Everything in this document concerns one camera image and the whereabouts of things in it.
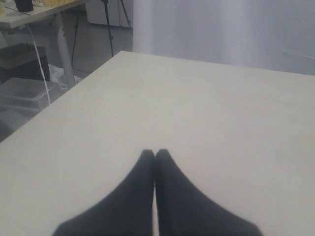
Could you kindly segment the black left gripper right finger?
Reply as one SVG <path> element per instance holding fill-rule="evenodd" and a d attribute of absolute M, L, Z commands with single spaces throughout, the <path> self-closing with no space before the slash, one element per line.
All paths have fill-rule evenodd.
<path fill-rule="evenodd" d="M 182 173 L 170 153 L 155 158 L 158 229 L 161 236 L 260 236 L 253 223 L 224 209 Z"/>

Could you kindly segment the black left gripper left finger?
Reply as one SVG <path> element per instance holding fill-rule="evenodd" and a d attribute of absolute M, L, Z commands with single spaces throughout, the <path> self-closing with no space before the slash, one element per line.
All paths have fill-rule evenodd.
<path fill-rule="evenodd" d="M 125 179 L 104 199 L 61 223 L 56 236 L 151 236 L 153 234 L 154 162 L 141 152 Z"/>

